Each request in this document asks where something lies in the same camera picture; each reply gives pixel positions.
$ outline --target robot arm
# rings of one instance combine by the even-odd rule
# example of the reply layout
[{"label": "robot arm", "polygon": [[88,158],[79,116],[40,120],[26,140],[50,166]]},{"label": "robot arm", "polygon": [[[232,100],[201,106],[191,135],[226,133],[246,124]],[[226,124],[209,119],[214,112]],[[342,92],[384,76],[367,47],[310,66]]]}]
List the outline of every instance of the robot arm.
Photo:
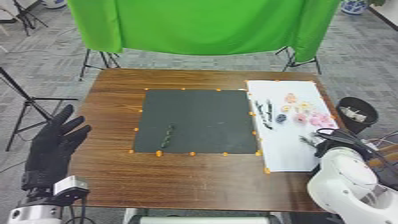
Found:
[{"label": "robot arm", "polygon": [[308,191],[326,211],[347,224],[398,223],[398,192],[379,184],[360,153],[347,147],[333,148],[320,167]]}]

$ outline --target tripod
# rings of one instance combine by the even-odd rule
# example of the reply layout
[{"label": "tripod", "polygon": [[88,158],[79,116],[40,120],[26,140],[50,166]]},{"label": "tripod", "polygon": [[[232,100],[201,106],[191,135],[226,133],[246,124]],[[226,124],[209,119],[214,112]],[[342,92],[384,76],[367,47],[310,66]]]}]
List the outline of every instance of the tripod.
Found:
[{"label": "tripod", "polygon": [[22,20],[22,24],[24,24],[24,29],[26,29],[26,33],[27,33],[27,36],[31,36],[29,34],[29,29],[36,29],[36,24],[34,22],[40,21],[40,23],[45,25],[45,27],[49,27],[47,23],[40,20],[40,18],[34,16],[34,14],[27,11],[27,9],[22,7],[22,4],[17,0],[13,0],[15,2],[15,6],[17,6],[17,10],[18,10],[18,17],[20,17],[20,20]]},{"label": "tripod", "polygon": [[[113,55],[116,55],[116,57],[120,58],[120,55],[114,54],[114,53],[107,53],[107,55],[109,55],[109,60],[107,60],[105,53],[107,53],[107,52],[100,51],[100,55],[102,55],[102,59],[104,59],[105,68],[111,68],[111,63],[116,64],[116,68],[121,68],[120,63],[118,63],[118,61],[116,61],[116,58],[114,58],[114,56],[113,56]],[[88,48],[88,51],[86,51],[86,58],[84,58],[84,67],[82,67],[82,71],[81,71],[79,81],[84,81],[84,73],[86,73],[86,69],[88,69],[88,68],[97,68],[97,69],[100,69],[100,70],[105,70],[104,68],[100,68],[100,67],[97,67],[97,66],[93,66],[93,65],[88,64],[88,63],[89,63],[89,58],[91,58],[91,49]]]},{"label": "tripod", "polygon": [[308,62],[304,62],[304,63],[296,63],[296,53],[294,53],[294,55],[290,55],[290,49],[288,49],[288,47],[285,47],[285,48],[278,51],[276,55],[280,55],[280,53],[281,53],[283,51],[287,51],[287,54],[288,54],[288,63],[287,63],[287,65],[285,65],[283,72],[287,71],[288,67],[296,68],[296,67],[299,67],[299,66],[303,66],[303,65],[306,65],[306,64],[310,64],[310,63],[315,63],[315,65],[317,65],[317,69],[319,69],[319,74],[322,75],[320,62],[319,62],[319,58],[317,58],[317,56],[315,56],[313,60],[310,60]]},{"label": "tripod", "polygon": [[[20,117],[18,117],[18,120],[17,120],[17,126],[15,126],[15,130],[13,130],[13,134],[11,134],[10,144],[8,144],[8,148],[6,148],[6,152],[10,152],[17,135],[24,131],[31,130],[33,128],[36,128],[38,126],[42,126],[43,124],[47,124],[47,122],[54,119],[54,115],[56,115],[56,113],[59,111],[59,107],[61,107],[63,102],[66,100],[79,100],[79,99],[75,99],[75,98],[40,98],[40,97],[31,97],[29,94],[27,94],[27,92],[24,91],[22,86],[18,85],[15,79],[11,78],[8,72],[4,71],[4,68],[2,67],[0,67],[0,74],[4,76],[4,79],[2,79],[2,77],[0,77],[0,79],[4,80],[6,84],[10,85],[10,87],[17,91],[17,93],[26,98],[24,108],[22,108]],[[49,113],[49,111],[45,110],[45,108],[42,107],[42,105],[36,102],[36,101],[45,101],[45,100],[59,101],[59,104],[56,106],[56,109],[54,109],[54,112],[52,113]],[[26,128],[20,128],[22,121],[24,121],[24,117],[27,115],[27,109],[29,108],[34,108],[38,110],[38,112],[40,112],[40,114],[42,114],[42,116],[45,118],[45,121],[42,121],[34,125],[27,126]]]}]

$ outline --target wall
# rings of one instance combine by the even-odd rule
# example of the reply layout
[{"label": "wall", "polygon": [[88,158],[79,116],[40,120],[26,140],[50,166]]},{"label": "wall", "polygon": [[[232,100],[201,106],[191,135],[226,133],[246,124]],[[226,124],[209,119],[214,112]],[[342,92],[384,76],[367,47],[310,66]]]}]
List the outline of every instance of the wall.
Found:
[{"label": "wall", "polygon": [[[38,0],[18,0],[22,6],[27,8],[36,2]],[[15,15],[18,15],[18,10],[17,10],[17,6],[15,6],[15,2],[13,0],[0,0],[0,6],[4,8],[8,8],[8,10],[11,11],[11,13]],[[6,13],[2,10],[0,10],[0,20],[11,20],[11,16],[10,16],[10,13]]]},{"label": "wall", "polygon": [[374,8],[398,26],[398,0],[388,0],[384,6]]}]

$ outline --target black glove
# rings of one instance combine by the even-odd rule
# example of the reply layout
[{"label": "black glove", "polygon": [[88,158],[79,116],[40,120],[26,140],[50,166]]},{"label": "black glove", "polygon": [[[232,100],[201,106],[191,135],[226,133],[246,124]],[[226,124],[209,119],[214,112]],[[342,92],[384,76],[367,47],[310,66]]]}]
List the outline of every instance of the black glove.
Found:
[{"label": "black glove", "polygon": [[52,188],[66,178],[72,154],[91,131],[89,125],[73,131],[86,119],[81,116],[66,123],[72,114],[73,106],[68,105],[34,137],[22,180],[24,190]]}]

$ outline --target black sheet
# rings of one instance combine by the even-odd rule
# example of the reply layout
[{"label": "black sheet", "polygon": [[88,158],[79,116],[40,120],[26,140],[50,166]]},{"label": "black sheet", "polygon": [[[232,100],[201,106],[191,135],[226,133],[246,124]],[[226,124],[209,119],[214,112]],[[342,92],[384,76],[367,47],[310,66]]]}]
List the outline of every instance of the black sheet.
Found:
[{"label": "black sheet", "polygon": [[136,151],[166,153],[256,152],[246,91],[150,90]]}]

